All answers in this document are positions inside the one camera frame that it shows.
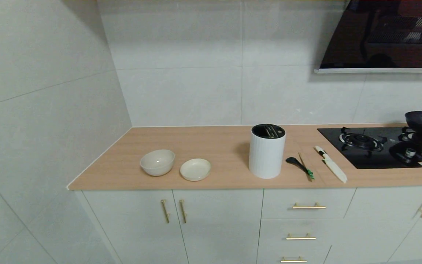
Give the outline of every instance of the kitchen counter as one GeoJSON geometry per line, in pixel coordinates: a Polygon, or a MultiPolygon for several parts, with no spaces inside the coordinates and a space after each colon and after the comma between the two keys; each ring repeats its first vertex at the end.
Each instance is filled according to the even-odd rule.
{"type": "Polygon", "coordinates": [[[422,168],[356,169],[317,128],[402,127],[404,124],[285,125],[284,158],[298,152],[314,173],[315,181],[296,166],[283,162],[281,174],[260,179],[248,170],[251,126],[143,127],[130,129],[69,186],[70,190],[138,189],[255,189],[255,188],[332,188],[393,187],[422,185],[422,168]],[[314,146],[322,147],[343,169],[348,182],[343,184],[326,167],[314,146]],[[164,176],[147,175],[139,160],[156,149],[175,153],[173,169],[164,176]],[[190,182],[179,173],[183,162],[203,158],[211,162],[211,174],[190,182]]]}

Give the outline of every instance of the white ceramic bowl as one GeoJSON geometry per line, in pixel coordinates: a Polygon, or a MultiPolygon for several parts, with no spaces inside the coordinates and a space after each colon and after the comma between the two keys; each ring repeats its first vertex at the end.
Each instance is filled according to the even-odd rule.
{"type": "Polygon", "coordinates": [[[180,174],[192,182],[206,178],[210,171],[211,163],[204,159],[191,159],[180,167],[180,174]]]}
{"type": "Polygon", "coordinates": [[[158,149],[144,155],[139,165],[151,176],[161,176],[174,167],[175,154],[168,149],[158,149]]]}

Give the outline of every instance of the tile grout line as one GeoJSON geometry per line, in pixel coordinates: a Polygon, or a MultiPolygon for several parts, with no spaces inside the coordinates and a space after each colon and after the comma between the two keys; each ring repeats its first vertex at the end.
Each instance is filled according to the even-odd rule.
{"type": "Polygon", "coordinates": [[[110,239],[108,238],[107,233],[106,233],[106,232],[105,232],[105,230],[104,230],[104,227],[103,227],[103,226],[102,226],[102,224],[100,223],[99,218],[97,218],[97,215],[95,214],[94,209],[92,209],[92,206],[90,205],[89,200],[87,199],[86,195],[84,194],[84,191],[79,191],[79,192],[81,192],[81,193],[80,193],[80,195],[82,195],[82,197],[84,197],[85,202],[87,202],[87,206],[89,206],[89,208],[90,208],[90,210],[91,210],[92,214],[94,215],[95,219],[97,220],[97,223],[98,223],[98,224],[99,224],[99,226],[100,226],[100,229],[102,229],[102,232],[104,233],[105,237],[107,238],[108,242],[110,243],[110,246],[112,247],[113,251],[115,252],[117,259],[115,259],[115,257],[113,257],[113,256],[112,256],[112,257],[113,257],[113,259],[115,260],[115,262],[118,262],[118,261],[119,261],[121,264],[123,264],[122,259],[119,257],[119,255],[118,255],[118,253],[117,253],[117,250],[115,249],[115,247],[113,246],[112,242],[111,242],[111,241],[110,241],[110,239]]]}
{"type": "Polygon", "coordinates": [[[5,250],[5,248],[7,248],[7,246],[9,246],[9,244],[20,234],[22,233],[22,231],[24,231],[25,227],[23,227],[11,240],[9,240],[9,242],[0,250],[0,254],[1,252],[3,252],[5,250]]]}
{"type": "Polygon", "coordinates": [[[95,75],[99,75],[99,74],[103,74],[103,73],[107,73],[107,72],[112,72],[112,71],[114,71],[114,70],[115,70],[115,69],[113,69],[113,70],[106,70],[106,71],[103,71],[103,72],[98,72],[98,73],[94,73],[94,74],[91,74],[91,75],[88,75],[88,76],[84,76],[84,77],[76,78],[76,79],[73,79],[73,80],[69,80],[69,81],[66,81],[66,82],[60,82],[59,84],[50,85],[50,86],[48,86],[48,87],[43,87],[43,88],[40,88],[40,89],[37,89],[37,90],[33,90],[33,91],[30,91],[30,92],[23,93],[22,95],[16,95],[16,96],[14,96],[14,97],[11,97],[11,98],[7,98],[7,99],[4,99],[4,100],[1,100],[1,101],[0,101],[0,103],[5,102],[5,101],[8,101],[8,100],[15,99],[15,98],[17,98],[17,97],[21,97],[21,96],[24,96],[24,95],[28,95],[28,94],[31,94],[31,93],[33,93],[33,92],[39,92],[39,91],[41,91],[41,90],[45,90],[45,89],[48,89],[48,88],[52,88],[52,87],[55,87],[55,86],[57,86],[57,85],[62,85],[62,84],[66,84],[66,83],[69,83],[69,82],[74,82],[74,81],[81,80],[81,79],[84,79],[84,78],[89,78],[89,77],[92,77],[92,76],[95,76],[95,75]]]}
{"type": "Polygon", "coordinates": [[[245,13],[245,3],[242,0],[240,2],[240,19],[241,19],[241,122],[243,122],[243,42],[245,38],[245,20],[244,20],[244,13],[245,13]]]}
{"type": "Polygon", "coordinates": [[[42,247],[42,249],[45,251],[46,254],[48,254],[48,256],[56,263],[58,264],[58,262],[56,262],[56,260],[52,257],[52,255],[47,251],[47,249],[45,249],[45,247],[42,245],[42,243],[40,243],[40,241],[32,234],[32,231],[30,231],[30,229],[27,227],[27,225],[22,221],[22,219],[19,217],[19,215],[14,211],[14,209],[7,203],[6,199],[3,197],[3,195],[0,192],[0,197],[1,199],[3,199],[3,201],[7,204],[7,206],[10,208],[10,210],[13,212],[13,214],[17,217],[17,219],[19,219],[19,221],[22,223],[22,225],[24,226],[25,229],[27,229],[27,231],[30,233],[30,235],[35,239],[35,241],[37,241],[37,243],[40,245],[40,247],[42,247]]]}
{"type": "Polygon", "coordinates": [[[362,98],[362,94],[364,93],[364,88],[366,87],[366,82],[367,82],[368,75],[369,74],[366,74],[366,77],[364,78],[364,83],[362,84],[362,89],[360,91],[360,95],[359,95],[359,99],[358,99],[358,102],[357,102],[357,105],[356,105],[355,113],[353,114],[353,119],[351,119],[351,123],[352,124],[354,123],[354,120],[356,118],[356,114],[357,114],[357,110],[358,110],[358,107],[359,107],[360,99],[362,98]]]}

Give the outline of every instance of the knife blade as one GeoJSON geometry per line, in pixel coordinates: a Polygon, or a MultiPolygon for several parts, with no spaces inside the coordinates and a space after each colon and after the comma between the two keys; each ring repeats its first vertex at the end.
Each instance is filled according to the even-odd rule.
{"type": "Polygon", "coordinates": [[[338,164],[336,164],[330,156],[328,156],[327,152],[325,152],[321,147],[315,146],[315,150],[323,157],[323,162],[327,165],[327,167],[335,174],[335,176],[340,179],[343,183],[348,181],[346,174],[340,169],[338,164]]]}

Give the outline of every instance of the gas stove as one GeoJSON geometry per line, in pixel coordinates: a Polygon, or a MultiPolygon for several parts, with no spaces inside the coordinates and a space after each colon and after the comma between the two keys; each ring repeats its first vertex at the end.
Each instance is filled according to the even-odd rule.
{"type": "Polygon", "coordinates": [[[319,128],[358,169],[422,167],[422,135],[409,127],[319,128]]]}

